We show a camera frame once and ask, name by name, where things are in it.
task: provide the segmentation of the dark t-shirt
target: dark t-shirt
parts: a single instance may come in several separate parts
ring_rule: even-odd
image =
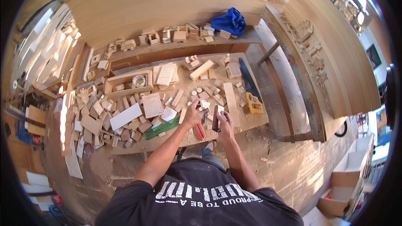
[[[103,225],[303,225],[271,188],[248,192],[229,173],[199,158],[172,163],[155,186],[118,187],[95,220]]]

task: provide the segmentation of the forearm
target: forearm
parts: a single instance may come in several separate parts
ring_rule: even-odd
[[[228,158],[230,174],[236,182],[245,190],[254,191],[260,188],[257,176],[251,170],[244,159],[243,153],[235,139],[224,143],[226,157]]]
[[[143,180],[155,187],[168,170],[181,141],[189,129],[185,124],[179,125],[176,131],[150,155],[134,180]]]

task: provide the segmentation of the blue bag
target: blue bag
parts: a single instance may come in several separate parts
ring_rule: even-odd
[[[246,31],[246,22],[243,15],[232,7],[225,15],[211,19],[211,27],[216,30],[230,32],[235,36],[240,36]]]

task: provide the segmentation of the wheel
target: wheel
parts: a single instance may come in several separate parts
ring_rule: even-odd
[[[338,131],[335,132],[335,135],[338,137],[344,137],[346,134],[346,131],[348,130],[348,123],[346,121],[343,123],[342,126],[338,129]]]

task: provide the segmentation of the yellow saw handle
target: yellow saw handle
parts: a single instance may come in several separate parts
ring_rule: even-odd
[[[263,104],[258,100],[257,97],[253,96],[249,92],[246,92],[246,100],[251,114],[264,114]]]

